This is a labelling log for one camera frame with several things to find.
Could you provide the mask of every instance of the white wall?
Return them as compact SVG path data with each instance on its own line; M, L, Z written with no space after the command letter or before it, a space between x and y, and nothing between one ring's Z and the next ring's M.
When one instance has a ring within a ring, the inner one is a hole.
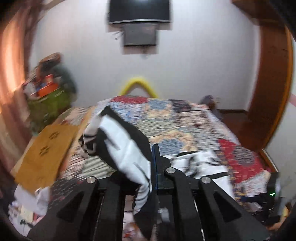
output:
M170 26L161 25L152 54L123 48L106 24L108 0L66 0L39 22L33 68L54 52L75 78L77 106L118 95L131 77L151 83L161 98L198 102L211 94L220 109L245 109L257 79L259 27L231 0L172 0Z
M296 95L296 43L293 40L293 83L291 94ZM288 200L296 195L296 107L288 103L266 152L281 173L283 196Z

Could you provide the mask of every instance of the metal bolt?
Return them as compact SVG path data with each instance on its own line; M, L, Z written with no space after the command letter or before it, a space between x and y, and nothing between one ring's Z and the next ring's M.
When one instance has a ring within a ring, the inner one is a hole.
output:
M209 177L202 177L202 182L207 184L210 183L211 179Z
M87 179L86 179L86 181L87 181L87 183L94 183L95 181L96 181L96 178L95 177L88 177Z
M166 171L170 174L173 174L176 170L173 167L168 167Z

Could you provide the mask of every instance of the towel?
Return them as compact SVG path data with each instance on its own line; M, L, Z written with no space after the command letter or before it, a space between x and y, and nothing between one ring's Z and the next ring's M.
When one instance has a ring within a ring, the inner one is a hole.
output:
M79 143L85 154L99 156L138 186L133 215L150 239L156 217L156 177L148 138L107 106L91 119Z
M15 181L33 195L38 188L51 186L77 129L70 125L46 126L24 156Z

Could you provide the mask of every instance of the bed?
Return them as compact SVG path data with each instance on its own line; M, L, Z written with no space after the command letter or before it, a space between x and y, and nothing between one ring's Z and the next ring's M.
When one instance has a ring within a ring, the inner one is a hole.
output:
M266 192L270 173L264 169L258 155L242 147L237 137L212 114L207 105L138 96L118 96L100 101L96 106L71 108L57 118L55 124L76 125L79 130L61 164L59 177L51 187L48 209L58 205L87 177L102 179L115 171L99 157L82 157L78 143L92 117L107 105L144 133L151 147L158 144L162 156L211 149L220 165L228 169L234 199L249 212L259 209L255 204L242 202L241 197ZM20 165L21 161L12 172L16 173ZM133 197L126 197L129 208L125 210L125 223L133 222L132 217L128 217L131 215L132 200Z

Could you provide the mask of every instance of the wall-mounted tv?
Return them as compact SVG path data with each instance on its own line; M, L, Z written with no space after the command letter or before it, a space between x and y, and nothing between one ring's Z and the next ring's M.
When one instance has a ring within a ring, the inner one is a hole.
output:
M109 23L170 22L170 0L110 0Z

